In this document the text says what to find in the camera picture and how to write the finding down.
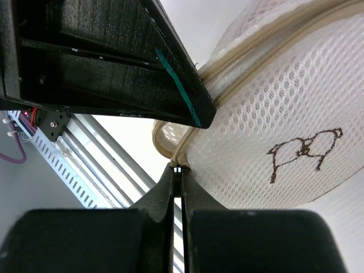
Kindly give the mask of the beige round mesh laundry bag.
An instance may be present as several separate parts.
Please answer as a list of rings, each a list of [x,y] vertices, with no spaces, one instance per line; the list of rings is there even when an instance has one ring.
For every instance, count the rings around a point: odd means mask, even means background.
[[[363,168],[362,1],[249,1],[199,74],[211,126],[152,139],[222,205],[294,208]]]

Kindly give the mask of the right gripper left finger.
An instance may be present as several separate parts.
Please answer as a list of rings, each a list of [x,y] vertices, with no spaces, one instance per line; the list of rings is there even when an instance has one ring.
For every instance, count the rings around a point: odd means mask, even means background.
[[[127,209],[25,213],[1,247],[2,272],[172,272],[173,170]]]

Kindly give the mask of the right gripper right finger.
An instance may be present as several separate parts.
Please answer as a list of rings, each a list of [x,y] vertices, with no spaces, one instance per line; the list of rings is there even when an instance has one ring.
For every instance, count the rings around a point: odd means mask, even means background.
[[[345,272],[333,235],[309,210],[228,209],[182,168],[186,272]]]

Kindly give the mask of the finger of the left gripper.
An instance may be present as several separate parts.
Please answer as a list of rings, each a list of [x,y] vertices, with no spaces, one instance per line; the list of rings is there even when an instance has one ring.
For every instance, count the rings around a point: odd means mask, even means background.
[[[2,1],[1,109],[207,129],[214,102],[159,1]]]

